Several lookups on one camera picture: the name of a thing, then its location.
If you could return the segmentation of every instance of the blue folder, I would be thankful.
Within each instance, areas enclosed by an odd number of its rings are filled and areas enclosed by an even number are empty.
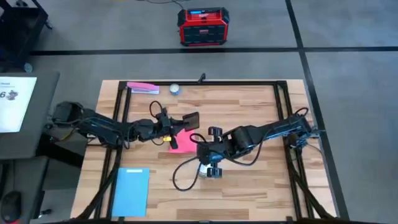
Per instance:
[[[112,217],[145,217],[148,184],[148,168],[119,168]]]

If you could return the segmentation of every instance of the wooden tabletop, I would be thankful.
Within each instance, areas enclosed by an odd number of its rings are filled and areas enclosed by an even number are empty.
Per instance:
[[[112,117],[119,80],[105,80],[99,93],[97,113]],[[308,107],[302,80],[287,80],[293,111]],[[153,100],[162,103],[169,115],[181,119],[184,114],[198,111],[200,128],[196,130],[208,140],[208,127],[217,126],[226,132],[237,126],[261,126],[278,120],[274,91],[271,86],[181,86],[181,94],[173,96],[168,86],[160,87],[159,95],[133,94],[128,121],[152,118],[149,104]],[[307,119],[312,123],[309,113]],[[335,215],[335,208],[317,140],[309,140],[314,146],[303,149],[303,161],[308,185],[326,210]],[[289,175],[281,138],[266,141],[259,160],[251,167],[243,167],[228,161],[219,165],[222,179],[199,178],[194,188],[179,192],[172,184],[175,168],[195,156],[194,154],[169,153],[169,145],[155,146],[149,142],[134,142],[130,150],[124,150],[121,167],[148,167],[150,169],[147,215],[144,218],[126,217],[126,220],[285,220],[294,217]],[[241,161],[253,160],[257,149]],[[98,190],[105,149],[89,146],[80,174],[71,217],[76,217],[88,205]],[[198,162],[182,167],[177,174],[177,184],[188,187],[195,176]],[[101,216],[106,213],[108,196],[103,202]],[[305,205],[302,200],[305,216]]]

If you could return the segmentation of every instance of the pink paper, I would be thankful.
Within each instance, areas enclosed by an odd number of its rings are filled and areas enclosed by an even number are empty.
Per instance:
[[[127,82],[127,86],[130,88],[137,88],[140,90],[159,90],[159,86],[157,85],[152,85],[149,83],[140,83],[140,82]]]
[[[169,152],[171,153],[190,153],[190,152],[196,152],[197,151],[197,144],[192,142],[189,138],[191,134],[193,134],[195,131],[185,131],[182,130],[180,131],[177,136],[175,137],[175,140],[177,141],[178,148],[172,149],[171,146],[169,148]]]

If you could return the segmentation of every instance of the display screen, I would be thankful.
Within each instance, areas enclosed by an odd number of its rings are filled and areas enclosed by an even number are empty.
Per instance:
[[[201,11],[190,11],[190,14],[201,14]]]

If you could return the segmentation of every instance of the red power station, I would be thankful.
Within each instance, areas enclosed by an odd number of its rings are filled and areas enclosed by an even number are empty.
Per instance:
[[[221,45],[228,34],[229,12],[224,7],[187,9],[178,13],[181,44]]]

